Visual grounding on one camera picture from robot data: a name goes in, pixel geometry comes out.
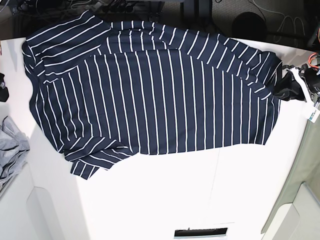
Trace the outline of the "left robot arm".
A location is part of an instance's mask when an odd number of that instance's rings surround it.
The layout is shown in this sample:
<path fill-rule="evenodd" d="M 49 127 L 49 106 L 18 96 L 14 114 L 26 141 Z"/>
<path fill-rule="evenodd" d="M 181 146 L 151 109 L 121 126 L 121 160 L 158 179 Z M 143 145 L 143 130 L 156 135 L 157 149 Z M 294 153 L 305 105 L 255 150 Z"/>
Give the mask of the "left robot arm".
<path fill-rule="evenodd" d="M 317 26 L 307 42 L 307 48 L 314 50 L 307 63 L 301 66 L 283 65 L 285 75 L 276 83 L 273 95 L 283 101 L 298 100 L 320 103 L 320 27 Z"/>

